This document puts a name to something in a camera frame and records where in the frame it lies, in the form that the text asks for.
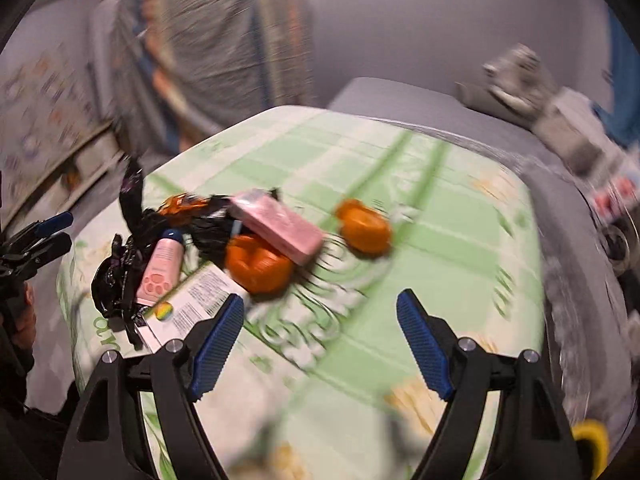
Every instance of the tablecloth pattern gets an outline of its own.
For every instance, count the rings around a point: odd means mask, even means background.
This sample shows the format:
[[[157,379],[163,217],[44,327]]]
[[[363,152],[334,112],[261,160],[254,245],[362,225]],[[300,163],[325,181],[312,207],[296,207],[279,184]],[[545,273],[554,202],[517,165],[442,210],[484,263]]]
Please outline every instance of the tablecloth pattern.
[[[150,174],[145,206],[186,190],[232,194],[278,187],[286,205],[326,232],[311,270],[276,300],[248,305],[216,388],[196,404],[233,479],[410,478],[444,404],[427,390],[396,321],[412,288],[430,314],[484,348],[517,355],[543,338],[538,230],[527,187],[502,165],[386,123],[279,107],[205,140]],[[393,250],[358,259],[332,212],[354,197],[384,212]],[[90,283],[113,234],[118,203],[76,238],[58,277],[84,387],[108,349],[136,354],[95,310]],[[183,276],[200,264],[188,248]],[[486,457],[497,395],[490,394],[466,478]],[[147,434],[164,480],[174,478],[151,394]]]

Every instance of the human hand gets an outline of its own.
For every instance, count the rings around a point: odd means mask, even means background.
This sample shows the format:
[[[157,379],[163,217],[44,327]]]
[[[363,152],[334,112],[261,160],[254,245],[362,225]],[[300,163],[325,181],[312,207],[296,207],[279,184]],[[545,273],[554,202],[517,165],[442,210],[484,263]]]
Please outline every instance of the human hand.
[[[22,350],[31,350],[36,341],[36,312],[33,308],[33,287],[28,283],[24,284],[24,299],[27,308],[15,320],[16,333],[12,336],[11,342]],[[0,314],[0,324],[2,323],[4,319]]]

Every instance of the gray wall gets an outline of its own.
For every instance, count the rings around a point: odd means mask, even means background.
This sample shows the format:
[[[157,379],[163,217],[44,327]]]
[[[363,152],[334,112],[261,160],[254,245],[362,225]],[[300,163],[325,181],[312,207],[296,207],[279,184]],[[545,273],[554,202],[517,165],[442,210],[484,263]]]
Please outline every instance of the gray wall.
[[[358,76],[450,93],[517,42],[575,85],[578,0],[312,0],[312,14],[322,104]]]
[[[580,0],[580,56],[575,89],[611,110],[612,89],[602,77],[610,66],[609,7],[604,0]]]
[[[101,0],[56,0],[27,13],[0,55],[0,68],[10,72],[37,59],[47,49],[65,43],[72,67],[89,95],[93,94],[86,65],[90,59],[89,15]]]

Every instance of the yellow ring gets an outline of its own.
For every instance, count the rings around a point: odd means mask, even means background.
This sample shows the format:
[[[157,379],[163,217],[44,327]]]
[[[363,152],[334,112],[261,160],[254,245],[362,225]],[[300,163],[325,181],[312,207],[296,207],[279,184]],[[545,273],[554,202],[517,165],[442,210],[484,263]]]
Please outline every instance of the yellow ring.
[[[609,435],[604,424],[597,420],[584,420],[571,428],[574,440],[587,440],[591,444],[593,453],[593,473],[591,479],[595,480],[607,467],[609,457]]]

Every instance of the pink box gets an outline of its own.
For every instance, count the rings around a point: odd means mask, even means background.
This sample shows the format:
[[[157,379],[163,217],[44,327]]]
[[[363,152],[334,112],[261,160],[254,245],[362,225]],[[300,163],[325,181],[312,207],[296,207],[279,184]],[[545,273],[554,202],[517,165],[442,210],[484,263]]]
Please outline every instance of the pink box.
[[[302,216],[274,200],[266,191],[252,189],[231,198],[231,214],[299,266],[322,247],[324,233]]]

